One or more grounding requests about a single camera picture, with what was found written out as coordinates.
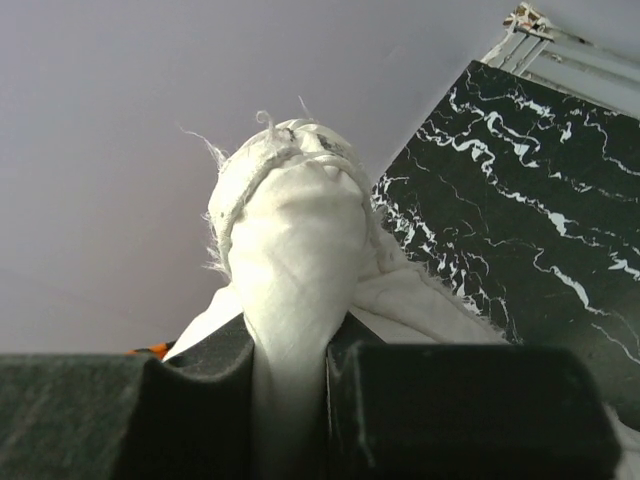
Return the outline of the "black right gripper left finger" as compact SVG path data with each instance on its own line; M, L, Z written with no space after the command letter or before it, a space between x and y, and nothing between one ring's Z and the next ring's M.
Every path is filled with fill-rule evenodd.
M5 355L5 479L246 479L253 341L235 318L188 350Z

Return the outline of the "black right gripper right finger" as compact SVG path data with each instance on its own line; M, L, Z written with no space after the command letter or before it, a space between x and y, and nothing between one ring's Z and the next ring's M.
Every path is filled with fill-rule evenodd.
M622 458L563 349L388 344L347 316L326 373L332 479L611 479Z

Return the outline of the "orange patterned plush pillowcase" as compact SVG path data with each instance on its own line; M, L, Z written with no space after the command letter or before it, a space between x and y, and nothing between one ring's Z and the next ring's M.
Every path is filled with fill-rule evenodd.
M163 360L171 348L174 346L175 341L163 342L155 345L151 345L148 347L137 348L127 352L127 355L136 355L136 354L144 354L144 355L152 355L159 360Z

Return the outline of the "white pillow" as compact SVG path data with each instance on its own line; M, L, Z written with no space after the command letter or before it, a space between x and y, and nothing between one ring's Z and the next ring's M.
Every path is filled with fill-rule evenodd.
M250 476L332 479L326 353L347 316L388 344L517 345L406 257L347 141L310 119L257 118L261 132L216 154L210 252L229 283L167 358L241 318L254 344ZM622 448L611 479L635 479L639 434L603 407Z

